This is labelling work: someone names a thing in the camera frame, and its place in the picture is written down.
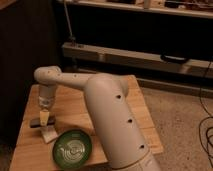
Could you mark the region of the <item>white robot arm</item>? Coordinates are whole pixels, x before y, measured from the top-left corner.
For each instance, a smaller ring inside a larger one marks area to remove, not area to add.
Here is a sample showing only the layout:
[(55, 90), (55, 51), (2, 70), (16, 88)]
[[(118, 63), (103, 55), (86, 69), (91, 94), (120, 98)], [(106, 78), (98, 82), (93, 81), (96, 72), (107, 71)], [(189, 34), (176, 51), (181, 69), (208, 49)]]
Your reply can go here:
[(107, 73), (63, 73), (58, 66), (39, 67), (39, 105), (51, 108), (56, 87), (83, 91), (96, 135), (112, 171), (161, 171), (127, 103), (128, 82)]

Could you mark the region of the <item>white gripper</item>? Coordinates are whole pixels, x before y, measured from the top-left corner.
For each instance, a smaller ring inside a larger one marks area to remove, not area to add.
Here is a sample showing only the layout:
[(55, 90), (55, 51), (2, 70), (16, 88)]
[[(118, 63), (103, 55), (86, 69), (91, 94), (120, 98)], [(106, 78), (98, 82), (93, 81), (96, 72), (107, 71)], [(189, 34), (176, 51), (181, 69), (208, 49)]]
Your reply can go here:
[(40, 111), (40, 125), (46, 126), (49, 119), (49, 111), (55, 103), (56, 86), (39, 86), (38, 104), (41, 109)]

